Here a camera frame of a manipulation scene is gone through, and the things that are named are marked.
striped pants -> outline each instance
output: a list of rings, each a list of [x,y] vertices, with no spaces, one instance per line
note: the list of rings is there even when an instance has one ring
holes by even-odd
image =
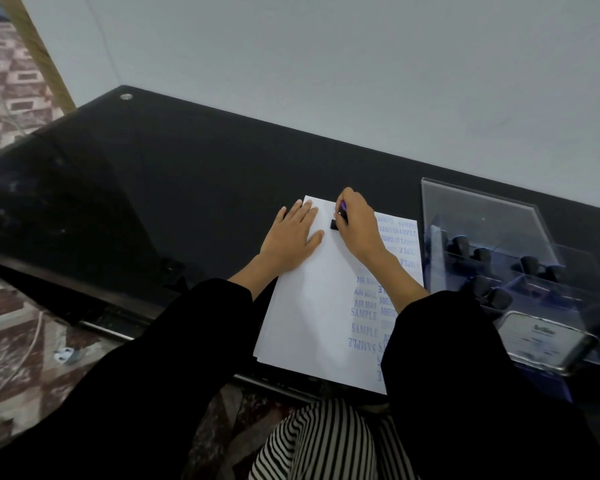
[[[390,417],[365,420],[342,399],[310,404],[273,431],[249,480],[415,480]]]

gray wall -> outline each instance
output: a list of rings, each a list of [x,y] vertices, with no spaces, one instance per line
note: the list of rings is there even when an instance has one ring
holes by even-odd
[[[23,1],[79,105],[131,84],[600,207],[600,0]]]

tiled floor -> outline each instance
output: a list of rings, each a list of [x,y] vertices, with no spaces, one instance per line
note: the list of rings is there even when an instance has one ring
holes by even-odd
[[[10,23],[0,22],[0,148],[62,116]],[[0,384],[32,341],[37,304],[0,281]],[[93,364],[117,344],[66,327],[45,315],[32,354],[0,391],[0,441],[30,428],[58,407]],[[77,362],[54,360],[72,347]],[[186,479],[247,478],[256,452],[292,408],[226,385],[211,401],[196,432]]]
[[[60,116],[13,25],[0,22],[0,148]]]

person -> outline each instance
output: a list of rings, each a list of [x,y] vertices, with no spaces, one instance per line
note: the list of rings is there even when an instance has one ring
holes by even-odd
[[[344,243],[399,313],[381,364],[392,419],[374,432],[341,399],[311,404],[273,432],[250,478],[600,478],[581,412],[520,375],[475,301],[429,296],[387,252],[360,193],[346,188],[337,209],[343,200]],[[308,236],[316,213],[310,201],[280,209],[243,270],[177,298],[2,448],[0,478],[179,478],[209,401],[253,351],[253,300],[320,245],[324,231]]]

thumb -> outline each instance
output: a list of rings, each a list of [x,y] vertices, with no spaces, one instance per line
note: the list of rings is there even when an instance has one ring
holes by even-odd
[[[313,252],[318,248],[318,246],[320,246],[323,236],[324,236],[323,230],[316,231],[316,233],[314,233],[311,236],[311,239],[309,239],[309,242],[307,242],[306,245],[304,246],[304,249],[307,252],[307,257],[311,256],[313,254]]]
[[[342,217],[339,213],[334,213],[333,217],[336,219],[336,225],[338,226],[338,231],[344,237],[349,232],[349,225],[347,224],[344,217]]]

